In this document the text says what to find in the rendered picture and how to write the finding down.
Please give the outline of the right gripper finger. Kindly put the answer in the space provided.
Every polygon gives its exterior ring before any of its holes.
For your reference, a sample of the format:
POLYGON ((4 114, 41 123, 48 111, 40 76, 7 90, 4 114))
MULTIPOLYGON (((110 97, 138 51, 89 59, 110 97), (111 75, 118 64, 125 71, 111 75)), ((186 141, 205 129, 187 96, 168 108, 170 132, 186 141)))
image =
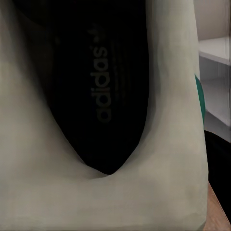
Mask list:
POLYGON ((204 131, 208 180, 231 224, 231 143, 204 131))

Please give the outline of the gym shoe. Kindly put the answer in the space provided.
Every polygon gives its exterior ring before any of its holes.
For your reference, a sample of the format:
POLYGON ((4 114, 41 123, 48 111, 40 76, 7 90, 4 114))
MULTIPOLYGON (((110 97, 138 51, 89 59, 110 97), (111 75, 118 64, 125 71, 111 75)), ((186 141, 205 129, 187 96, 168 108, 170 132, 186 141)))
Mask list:
POLYGON ((0 231, 203 231, 193 0, 0 0, 0 231))

